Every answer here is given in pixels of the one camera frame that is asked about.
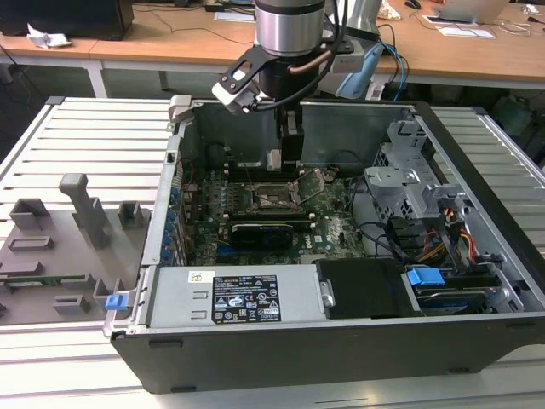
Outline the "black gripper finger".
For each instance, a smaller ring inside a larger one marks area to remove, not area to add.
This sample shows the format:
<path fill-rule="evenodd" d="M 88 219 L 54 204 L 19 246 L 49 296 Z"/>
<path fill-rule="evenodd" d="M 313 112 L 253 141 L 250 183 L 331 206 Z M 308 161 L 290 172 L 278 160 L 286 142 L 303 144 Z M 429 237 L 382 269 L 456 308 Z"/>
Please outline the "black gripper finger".
<path fill-rule="evenodd" d="M 279 139 L 281 170 L 295 171 L 301 161 L 304 129 L 301 106 L 276 109 L 277 138 Z"/>

